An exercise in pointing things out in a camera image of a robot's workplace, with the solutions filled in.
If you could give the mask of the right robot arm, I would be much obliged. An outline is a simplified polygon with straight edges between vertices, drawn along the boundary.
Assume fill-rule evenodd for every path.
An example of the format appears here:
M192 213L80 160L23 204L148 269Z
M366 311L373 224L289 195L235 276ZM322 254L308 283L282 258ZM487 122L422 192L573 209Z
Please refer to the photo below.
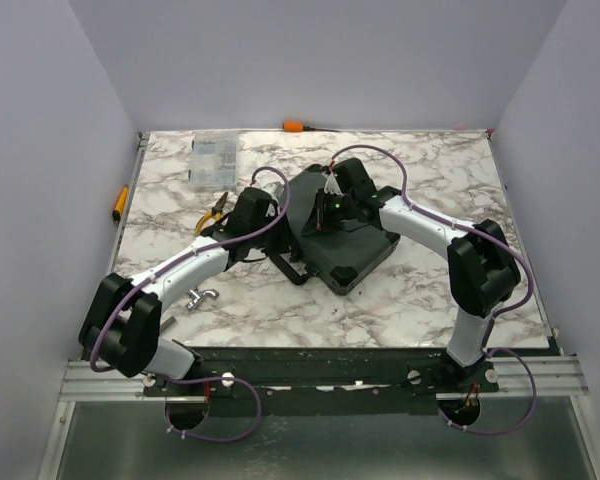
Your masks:
M441 365L440 379L451 391L465 390L476 380L474 365L484 357L495 318L507 311L502 303L519 284L524 259L509 247L496 222L456 220L411 201L405 190L393 187L353 189L340 195L318 190L302 234L334 235L344 229L343 221L352 219L407 237L447 259L458 312L446 347L452 360Z

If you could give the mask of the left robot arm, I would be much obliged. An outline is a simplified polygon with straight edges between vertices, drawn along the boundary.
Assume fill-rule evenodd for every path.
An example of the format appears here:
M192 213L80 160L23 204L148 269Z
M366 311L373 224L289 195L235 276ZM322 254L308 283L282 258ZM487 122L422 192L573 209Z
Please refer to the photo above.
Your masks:
M131 277L107 275L79 334L91 369L97 373L116 370L126 377L151 373L167 377L181 395L194 393L201 385L202 372L191 350L161 336L163 311L250 250L273 244L286 224L282 214L242 236L235 236L228 224L209 227L183 251L155 267Z

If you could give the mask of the black poker set case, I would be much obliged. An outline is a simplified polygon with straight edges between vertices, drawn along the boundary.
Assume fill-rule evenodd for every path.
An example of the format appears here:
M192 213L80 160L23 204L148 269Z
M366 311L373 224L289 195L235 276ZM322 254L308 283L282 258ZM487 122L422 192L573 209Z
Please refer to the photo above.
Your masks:
M334 233L302 236L301 229L314 204L315 194L325 188L328 169L314 164L290 180L286 215L298 242L298 255L290 253L268 258L295 285L310 278L320 278L337 295L346 295L381 262L388 258L400 242L400 235L379 225L346 221L344 229ZM377 189L380 204L396 192L393 187Z

